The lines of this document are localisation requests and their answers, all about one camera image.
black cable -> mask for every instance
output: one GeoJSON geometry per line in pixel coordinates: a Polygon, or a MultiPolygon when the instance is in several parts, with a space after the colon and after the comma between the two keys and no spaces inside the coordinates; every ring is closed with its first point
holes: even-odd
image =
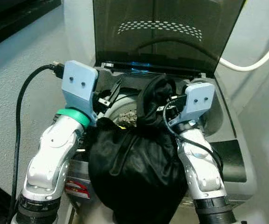
{"type": "Polygon", "coordinates": [[[216,156],[216,155],[215,155],[210,149],[208,149],[207,147],[205,147],[205,146],[203,146],[203,145],[201,145],[201,144],[199,144],[199,143],[197,143],[197,142],[191,141],[191,140],[189,140],[189,139],[187,139],[187,138],[184,138],[184,137],[182,137],[181,135],[175,133],[175,132],[172,130],[172,128],[169,126],[169,124],[168,124],[168,122],[167,122],[167,120],[166,120],[166,109],[167,109],[167,107],[168,107],[169,105],[171,105],[171,104],[174,103],[174,102],[175,102],[175,100],[171,100],[171,101],[168,102],[168,103],[165,105],[165,107],[163,108],[163,121],[164,121],[164,123],[165,123],[165,125],[166,125],[166,128],[167,128],[168,131],[169,131],[174,137],[176,137],[177,139],[180,139],[180,140],[182,140],[183,142],[189,143],[189,144],[194,145],[194,146],[196,146],[196,147],[202,148],[202,149],[204,149],[206,152],[208,152],[208,153],[212,156],[212,158],[214,159],[214,161],[215,161],[215,163],[216,163],[216,165],[217,165],[218,171],[219,171],[219,173],[220,173],[220,175],[221,175],[221,179],[223,179],[223,174],[222,174],[223,162],[222,162],[222,159],[221,159],[221,157],[220,157],[219,155],[216,156]]]}
{"type": "Polygon", "coordinates": [[[14,209],[15,209],[15,201],[16,201],[16,190],[17,190],[17,175],[18,175],[18,159],[19,159],[19,146],[21,140],[21,103],[23,95],[27,89],[27,86],[32,81],[32,79],[38,75],[40,72],[46,69],[55,70],[56,66],[49,64],[43,65],[33,71],[29,77],[25,80],[24,84],[21,87],[19,92],[17,103],[16,103],[16,142],[15,142],[15,152],[14,152],[14,166],[13,166],[13,179],[12,179],[12,194],[11,194],[11,203],[9,208],[9,214],[7,218],[7,223],[11,223],[11,219],[13,217],[14,209]]]}
{"type": "Polygon", "coordinates": [[[14,214],[18,211],[18,204],[19,204],[19,200],[17,199],[15,202],[14,210],[13,210],[14,214]]]}
{"type": "Polygon", "coordinates": [[[194,49],[197,49],[199,52],[207,55],[208,57],[212,58],[213,60],[215,61],[219,61],[219,57],[214,55],[213,53],[207,51],[205,48],[195,44],[195,43],[192,43],[192,42],[189,42],[189,41],[186,41],[186,40],[183,40],[183,39],[179,39],[177,37],[160,37],[160,38],[156,38],[156,39],[153,39],[151,41],[147,41],[147,42],[144,42],[142,44],[140,44],[139,46],[137,46],[131,53],[137,53],[141,48],[144,48],[144,47],[147,47],[149,45],[153,45],[155,43],[160,43],[160,42],[178,42],[178,43],[182,43],[182,44],[185,44],[185,45],[188,45],[194,49]]]}

tinted glass lid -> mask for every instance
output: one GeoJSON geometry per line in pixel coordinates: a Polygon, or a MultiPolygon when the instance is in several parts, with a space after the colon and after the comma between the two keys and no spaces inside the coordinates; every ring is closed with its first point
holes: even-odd
{"type": "Polygon", "coordinates": [[[214,75],[244,0],[93,0],[96,62],[214,75]]]}

white cable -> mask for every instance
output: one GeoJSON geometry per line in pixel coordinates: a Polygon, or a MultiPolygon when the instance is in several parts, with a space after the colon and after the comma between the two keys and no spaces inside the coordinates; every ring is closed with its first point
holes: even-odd
{"type": "Polygon", "coordinates": [[[269,51],[257,63],[250,65],[250,66],[247,66],[247,67],[240,67],[238,65],[232,64],[231,62],[223,59],[222,57],[220,58],[219,63],[226,66],[229,69],[232,69],[235,71],[246,72],[246,71],[252,71],[252,70],[259,68],[268,60],[269,60],[269,51]]]}

black cloth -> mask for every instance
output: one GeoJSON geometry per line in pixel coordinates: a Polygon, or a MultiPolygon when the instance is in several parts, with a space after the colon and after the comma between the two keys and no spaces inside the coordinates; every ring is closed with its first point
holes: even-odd
{"type": "Polygon", "coordinates": [[[88,132],[90,179],[118,224],[168,224],[187,190],[175,139],[155,110],[174,87],[160,76],[142,90],[137,128],[123,130],[101,118],[88,132]]]}

gray wall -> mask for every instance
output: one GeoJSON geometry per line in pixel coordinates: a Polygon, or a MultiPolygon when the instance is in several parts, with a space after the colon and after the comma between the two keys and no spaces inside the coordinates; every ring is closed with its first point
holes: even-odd
{"type": "MultiPolygon", "coordinates": [[[[269,48],[269,1],[249,0],[235,26],[224,58],[249,65],[269,48]]],[[[28,73],[53,60],[94,62],[91,0],[66,0],[0,44],[0,187],[11,192],[15,142],[15,104],[28,73]]],[[[218,71],[227,87],[258,176],[258,194],[236,209],[249,223],[269,223],[269,62],[255,72],[218,71]]],[[[25,171],[38,148],[38,139],[64,100],[61,82],[50,72],[29,86],[22,109],[22,141],[19,166],[21,189],[25,171]]]]}
{"type": "MultiPolygon", "coordinates": [[[[269,1],[248,0],[241,11],[222,57],[239,65],[257,62],[269,50],[269,1]]],[[[239,114],[268,78],[269,61],[251,72],[236,72],[217,67],[239,114]]]]}
{"type": "Polygon", "coordinates": [[[269,223],[269,75],[239,115],[253,164],[258,191],[236,210],[249,223],[269,223]]]}
{"type": "MultiPolygon", "coordinates": [[[[92,20],[91,1],[68,0],[0,44],[0,187],[7,193],[11,193],[19,90],[29,73],[41,65],[72,59],[92,65],[92,20]]],[[[21,112],[18,191],[28,163],[38,150],[40,135],[64,103],[61,81],[50,71],[39,74],[29,85],[21,112]]],[[[61,220],[65,208],[67,200],[63,200],[61,220]]]]}

